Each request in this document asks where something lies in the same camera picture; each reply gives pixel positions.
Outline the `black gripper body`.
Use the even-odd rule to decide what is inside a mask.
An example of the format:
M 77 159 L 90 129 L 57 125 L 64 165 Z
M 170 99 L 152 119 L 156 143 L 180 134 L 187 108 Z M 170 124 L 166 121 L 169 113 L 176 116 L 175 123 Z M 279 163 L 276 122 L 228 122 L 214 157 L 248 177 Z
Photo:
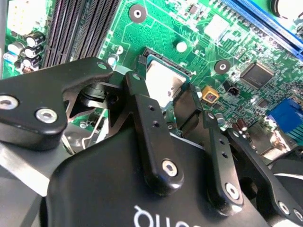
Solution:
M 50 227 L 265 227 L 254 206 L 222 216 L 209 203 L 204 151 L 172 137 L 185 174 L 180 190 L 155 194 L 146 184 L 134 129 L 63 161 L 46 196 Z

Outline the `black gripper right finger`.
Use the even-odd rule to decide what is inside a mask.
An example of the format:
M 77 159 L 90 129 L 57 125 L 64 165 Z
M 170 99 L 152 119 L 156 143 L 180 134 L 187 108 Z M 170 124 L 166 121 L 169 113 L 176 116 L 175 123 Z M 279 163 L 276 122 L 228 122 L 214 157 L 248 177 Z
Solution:
M 205 150 L 207 195 L 220 214 L 242 211 L 244 200 L 249 199 L 273 227 L 303 224 L 302 206 L 237 131 L 221 132 L 215 115 L 202 108 L 193 85 L 182 89 L 173 107 L 183 137 Z

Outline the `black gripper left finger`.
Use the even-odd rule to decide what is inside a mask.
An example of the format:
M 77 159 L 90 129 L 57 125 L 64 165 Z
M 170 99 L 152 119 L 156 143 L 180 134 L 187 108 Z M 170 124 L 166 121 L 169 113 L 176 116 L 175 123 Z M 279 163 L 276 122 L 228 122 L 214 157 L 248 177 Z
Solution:
M 89 112 L 89 101 L 108 110 L 109 136 L 135 127 L 147 185 L 158 195 L 175 193 L 184 173 L 159 103 L 146 86 L 146 67 L 121 74 L 88 57 L 0 82 L 0 140 L 46 151 L 59 145 L 68 122 Z

